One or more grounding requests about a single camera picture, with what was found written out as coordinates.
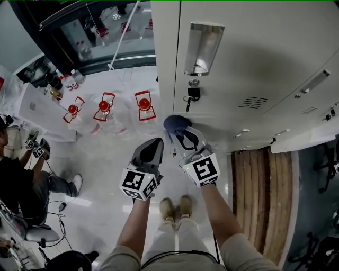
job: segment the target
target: tile floor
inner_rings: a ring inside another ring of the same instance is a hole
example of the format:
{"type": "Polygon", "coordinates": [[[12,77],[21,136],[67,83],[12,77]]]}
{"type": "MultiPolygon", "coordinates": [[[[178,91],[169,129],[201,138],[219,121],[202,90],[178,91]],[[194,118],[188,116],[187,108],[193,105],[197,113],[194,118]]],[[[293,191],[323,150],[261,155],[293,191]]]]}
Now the tile floor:
{"type": "MultiPolygon", "coordinates": [[[[120,231],[132,209],[132,199],[126,197],[119,189],[122,169],[125,168],[136,147],[151,137],[140,136],[137,139],[121,141],[120,139],[99,133],[84,135],[74,143],[50,142],[51,158],[49,164],[59,176],[72,179],[75,173],[83,176],[83,187],[78,198],[64,194],[51,193],[50,201],[65,201],[68,203],[63,211],[66,216],[63,222],[66,227],[66,237],[74,250],[83,253],[97,250],[100,253],[95,265],[99,265],[112,251],[120,231]]],[[[230,157],[215,150],[221,178],[218,188],[231,206],[231,164],[230,157]]],[[[44,170],[49,171],[47,164],[44,170]]],[[[207,218],[200,190],[186,177],[178,166],[178,157],[170,154],[169,146],[165,146],[163,163],[159,168],[164,176],[162,183],[151,199],[148,219],[145,251],[150,246],[153,234],[160,222],[158,205],[161,199],[170,197],[176,204],[183,194],[190,194],[195,202],[193,216],[200,227],[200,234],[211,253],[216,254],[213,243],[213,233],[207,218]]],[[[57,212],[60,202],[50,203],[49,212],[57,212]]],[[[61,236],[56,215],[47,217],[50,225],[61,236]]],[[[7,229],[7,236],[15,236],[7,229]]],[[[36,243],[21,243],[23,250],[29,249],[32,254],[32,264],[42,266],[42,257],[36,243]]],[[[46,248],[45,253],[53,258],[61,252],[68,251],[69,246],[64,240],[59,245],[46,248]]]]}

